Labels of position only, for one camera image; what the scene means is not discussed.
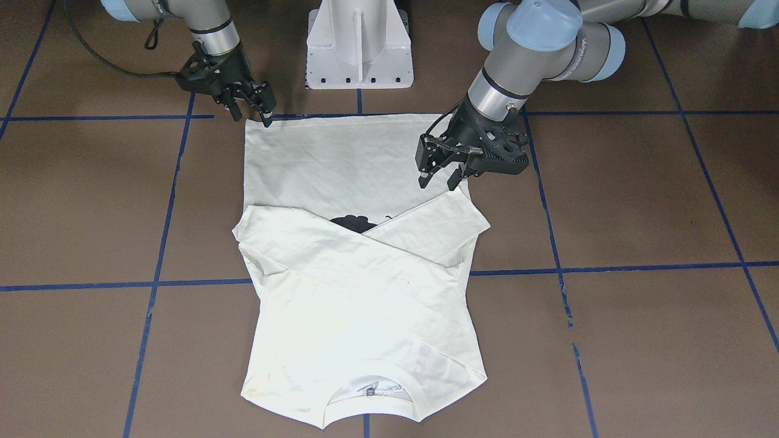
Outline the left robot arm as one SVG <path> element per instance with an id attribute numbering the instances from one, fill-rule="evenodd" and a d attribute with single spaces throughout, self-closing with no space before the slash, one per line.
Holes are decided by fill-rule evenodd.
<path id="1" fill-rule="evenodd" d="M 421 134 L 416 164 L 425 188 L 451 164 L 447 185 L 484 173 L 517 175 L 529 164 L 520 109 L 542 82 L 596 82 L 611 77 L 626 54 L 616 23 L 657 14 L 740 28 L 777 24 L 776 1 L 522 1 L 498 2 L 478 23 L 489 51 L 464 98 L 448 111 L 442 134 Z"/>

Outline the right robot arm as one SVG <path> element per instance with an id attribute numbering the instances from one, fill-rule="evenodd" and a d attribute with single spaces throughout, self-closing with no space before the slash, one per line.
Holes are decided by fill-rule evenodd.
<path id="1" fill-rule="evenodd" d="M 103 8 L 119 21 L 183 20 L 192 34 L 194 53 L 179 72 L 178 86 L 187 92 L 211 96 L 234 121 L 242 119 L 238 100 L 258 112 L 265 127 L 272 122 L 276 99 L 267 82 L 256 82 L 236 25 L 225 1 L 103 1 Z"/>

